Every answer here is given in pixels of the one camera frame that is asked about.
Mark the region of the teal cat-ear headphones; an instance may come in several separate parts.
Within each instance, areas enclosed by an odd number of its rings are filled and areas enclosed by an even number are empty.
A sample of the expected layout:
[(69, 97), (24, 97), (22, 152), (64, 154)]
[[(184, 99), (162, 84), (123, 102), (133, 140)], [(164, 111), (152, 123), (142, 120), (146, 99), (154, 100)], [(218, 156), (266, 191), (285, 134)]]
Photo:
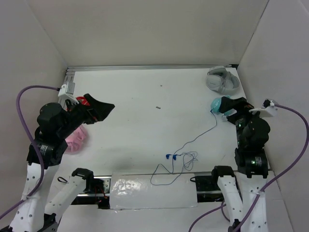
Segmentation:
[(222, 98), (218, 97), (215, 98), (212, 103), (211, 103), (211, 113), (214, 114), (215, 116), (220, 116), (222, 120), (227, 120), (228, 116), (231, 116), (236, 113), (236, 110), (231, 109), (225, 113), (220, 113), (219, 108), (222, 103)]

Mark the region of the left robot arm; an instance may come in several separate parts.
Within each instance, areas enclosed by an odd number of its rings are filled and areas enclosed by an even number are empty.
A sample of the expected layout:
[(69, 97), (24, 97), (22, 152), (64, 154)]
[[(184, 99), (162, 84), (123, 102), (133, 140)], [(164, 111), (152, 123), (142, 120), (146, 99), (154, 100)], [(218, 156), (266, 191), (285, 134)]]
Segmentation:
[(40, 109), (38, 128), (31, 139), (27, 156), (27, 177), (21, 201), (12, 222), (3, 232), (55, 232), (64, 212), (81, 192), (95, 188), (94, 173), (85, 168), (75, 169), (63, 189), (48, 200), (50, 187), (59, 169), (68, 144), (66, 138), (82, 124), (103, 121), (115, 108), (114, 104), (84, 95), (87, 105), (66, 100), (67, 109), (51, 102)]

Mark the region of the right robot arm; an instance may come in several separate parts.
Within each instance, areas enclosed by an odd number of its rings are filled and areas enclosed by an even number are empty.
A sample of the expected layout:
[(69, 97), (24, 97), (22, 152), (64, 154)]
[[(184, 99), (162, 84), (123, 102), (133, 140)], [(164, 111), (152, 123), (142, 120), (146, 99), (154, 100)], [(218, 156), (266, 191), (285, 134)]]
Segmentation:
[(267, 232), (266, 194), (268, 160), (264, 145), (269, 140), (269, 124), (245, 98), (219, 99), (217, 112), (235, 125), (237, 171), (215, 166), (211, 185), (220, 189), (229, 213), (230, 232)]

